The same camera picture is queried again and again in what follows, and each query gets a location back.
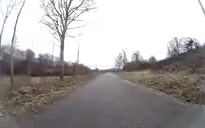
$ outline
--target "asphalt road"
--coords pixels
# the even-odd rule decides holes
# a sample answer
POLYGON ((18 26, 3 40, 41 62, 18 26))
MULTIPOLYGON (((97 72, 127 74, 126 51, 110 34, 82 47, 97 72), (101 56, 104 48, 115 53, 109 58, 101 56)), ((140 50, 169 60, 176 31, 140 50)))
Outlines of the asphalt road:
POLYGON ((183 104, 107 73, 19 124, 22 128, 205 128, 205 107, 183 104))

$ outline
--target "fallen leaves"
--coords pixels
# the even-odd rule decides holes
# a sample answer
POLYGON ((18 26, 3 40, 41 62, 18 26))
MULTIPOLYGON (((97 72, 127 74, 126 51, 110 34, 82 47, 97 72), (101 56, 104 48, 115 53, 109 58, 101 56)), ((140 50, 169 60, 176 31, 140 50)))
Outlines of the fallen leaves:
POLYGON ((8 95, 8 105, 13 107, 13 114, 31 112, 35 114, 44 105, 52 104, 57 99, 69 95, 78 85, 83 85, 92 77, 69 77, 63 81, 58 79, 41 81, 25 86, 16 86, 8 95))
POLYGON ((194 74, 129 72, 120 76, 172 95, 184 102, 199 103, 199 96, 203 95, 203 92, 199 89, 198 76, 194 74))

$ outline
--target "white sky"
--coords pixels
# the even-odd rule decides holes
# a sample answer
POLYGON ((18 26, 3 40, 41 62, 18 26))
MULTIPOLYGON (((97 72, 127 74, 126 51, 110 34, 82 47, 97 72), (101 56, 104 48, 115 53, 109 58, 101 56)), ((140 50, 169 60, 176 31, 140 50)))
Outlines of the white sky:
MULTIPOLYGON (((174 36, 195 37, 205 42, 205 19, 197 0, 95 0, 98 9, 82 17, 89 23, 74 33, 83 33, 65 42, 65 60, 75 61, 78 44, 80 63, 91 68, 114 67, 114 57, 127 48, 140 51, 147 59, 166 57, 167 42, 174 36)), ((20 49, 31 48, 35 53, 52 53, 52 37, 43 25, 39 0, 27 0, 18 23, 20 49)), ((11 39, 14 15, 6 24, 4 43, 11 39)), ((0 29, 2 15, 0 11, 0 29)), ((55 46, 54 55, 59 55, 55 46)))

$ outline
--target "overcast sky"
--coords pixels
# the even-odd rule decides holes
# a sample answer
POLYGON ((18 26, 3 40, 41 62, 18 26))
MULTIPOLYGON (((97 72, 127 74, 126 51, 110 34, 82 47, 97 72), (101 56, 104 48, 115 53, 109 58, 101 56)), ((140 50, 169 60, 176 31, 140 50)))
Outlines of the overcast sky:
MULTIPOLYGON (((205 42, 205 19, 197 0, 95 0, 98 9, 83 16, 88 23, 75 34, 79 38, 65 42, 65 60, 75 61, 78 44, 80 63, 91 68, 114 67, 114 57, 127 48, 128 59, 133 51, 140 51, 144 59, 154 55, 163 59, 167 42, 177 37, 195 37, 205 42)), ((39 0, 27 0, 18 24, 17 47, 31 48, 35 53, 52 53, 48 30, 39 23, 39 0)), ((3 10, 0 9, 0 29, 3 10)), ((3 43, 9 43, 14 15, 6 24, 3 43)), ((59 56, 59 46, 54 55, 59 56)))

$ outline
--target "bare tree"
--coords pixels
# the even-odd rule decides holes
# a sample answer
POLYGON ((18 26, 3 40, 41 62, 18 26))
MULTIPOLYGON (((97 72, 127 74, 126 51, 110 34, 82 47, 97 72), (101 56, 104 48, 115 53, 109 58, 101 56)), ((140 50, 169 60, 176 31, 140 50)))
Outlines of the bare tree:
POLYGON ((126 55, 126 52, 127 52, 127 49, 122 49, 122 52, 123 52, 123 64, 126 65, 126 63, 128 62, 127 60, 127 55, 126 55))
POLYGON ((19 21, 19 17, 20 17, 20 14, 23 10, 23 7, 26 3, 26 0, 23 0, 22 1, 22 5, 19 9, 19 12, 16 16, 16 22, 15 22, 15 25, 14 25, 14 28, 13 28, 13 36, 12 36, 12 40, 11 40, 11 54, 10 54, 10 84, 11 84, 11 88, 13 88, 14 86, 14 58, 13 58, 13 53, 14 53, 14 43, 15 43, 15 40, 16 40, 16 28, 17 28, 17 24, 18 24, 18 21, 19 21))
POLYGON ((139 63, 140 61, 143 61, 143 57, 140 55, 139 51, 135 51, 132 54, 132 62, 139 63))
POLYGON ((183 52, 185 52, 185 50, 181 39, 179 39, 178 37, 174 37, 172 40, 168 42, 168 46, 167 46, 168 56, 176 56, 183 52))
POLYGON ((41 7, 44 11, 41 22, 47 26, 54 38, 60 42, 60 66, 62 68, 60 79, 64 76, 64 42, 66 37, 73 37, 67 34, 68 30, 78 27, 71 27, 73 22, 82 21, 79 17, 94 8, 93 0, 42 0, 41 7))
POLYGON ((10 16, 14 7, 15 7, 15 2, 13 0, 9 0, 9 2, 7 3, 6 13, 5 13, 5 17, 3 19, 3 24, 2 24, 2 28, 1 28, 1 32, 0 32, 0 72, 1 72, 1 54, 2 54, 2 51, 1 51, 1 49, 2 49, 2 35, 4 32, 4 27, 5 27, 5 24, 7 22, 7 19, 10 16))
POLYGON ((150 63, 150 64, 154 64, 154 63, 156 63, 156 58, 154 57, 154 56, 151 56, 150 58, 149 58, 149 60, 148 60, 148 62, 150 63))
POLYGON ((30 49, 26 50, 27 74, 29 76, 31 76, 31 62, 34 59, 34 56, 35 56, 35 53, 32 50, 30 49))
POLYGON ((123 57, 122 53, 120 52, 118 54, 118 56, 115 57, 115 67, 118 68, 118 69, 121 69, 124 65, 123 60, 124 60, 124 57, 123 57))

